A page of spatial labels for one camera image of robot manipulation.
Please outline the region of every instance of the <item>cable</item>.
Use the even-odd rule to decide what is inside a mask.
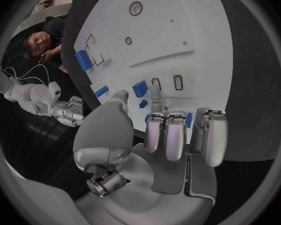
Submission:
[[[42,65],[42,64],[38,64],[38,65],[34,66],[34,67],[31,68],[28,72],[26,72],[23,76],[20,76],[20,77],[17,77],[16,70],[15,70],[14,68],[10,67],[10,66],[8,66],[8,67],[5,68],[5,69],[2,69],[2,68],[1,68],[1,69],[2,69],[4,72],[6,72],[7,74],[9,74],[9,75],[11,75],[11,74],[8,73],[8,72],[6,71],[6,69],[12,69],[13,72],[14,72],[14,76],[13,76],[13,75],[11,75],[11,76],[13,76],[14,78],[19,79],[19,80],[24,80],[23,77],[25,77],[28,73],[30,73],[33,69],[35,69],[35,68],[38,67],[38,66],[43,66],[43,68],[45,69],[45,71],[46,71],[46,73],[47,73],[48,85],[49,85],[49,84],[50,84],[49,73],[48,73],[47,68],[46,68],[44,65]]]
[[[8,75],[10,75],[10,76],[12,76],[12,77],[14,77],[15,79],[18,79],[18,80],[38,79],[38,80],[41,81],[42,84],[44,84],[44,82],[43,82],[41,79],[39,79],[38,77],[36,77],[36,76],[30,76],[30,77],[26,77],[26,78],[18,78],[18,77],[15,77],[14,75],[10,74],[9,72],[5,71],[4,69],[2,69],[2,71],[4,71],[4,72],[7,73]]]

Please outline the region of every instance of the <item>man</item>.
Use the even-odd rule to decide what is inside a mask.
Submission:
[[[62,39],[66,20],[53,18],[43,29],[32,33],[23,43],[24,57],[40,57],[40,64],[49,63],[68,73],[61,59]]]

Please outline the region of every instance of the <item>small blue object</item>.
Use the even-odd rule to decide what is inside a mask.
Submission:
[[[138,98],[142,98],[147,90],[148,90],[148,87],[147,87],[147,84],[146,84],[146,81],[141,81],[141,82],[138,82],[137,84],[135,84],[133,87],[133,90],[135,92],[135,95],[138,97]]]
[[[108,91],[108,87],[107,86],[104,86],[102,87],[100,90],[96,91],[94,94],[95,96],[98,98],[100,97],[101,95],[103,95],[104,93],[106,93]]]
[[[186,118],[186,127],[188,129],[191,128],[192,120],[193,120],[193,114],[189,112]]]
[[[93,67],[89,56],[85,50],[77,52],[75,56],[83,72]]]
[[[150,117],[150,114],[148,114],[148,115],[145,117],[145,119],[144,119],[144,122],[145,122],[145,123],[147,123],[147,122],[148,122],[149,117]]]
[[[147,105],[147,101],[146,100],[142,100],[141,103],[139,104],[139,108],[143,109],[146,105]]]

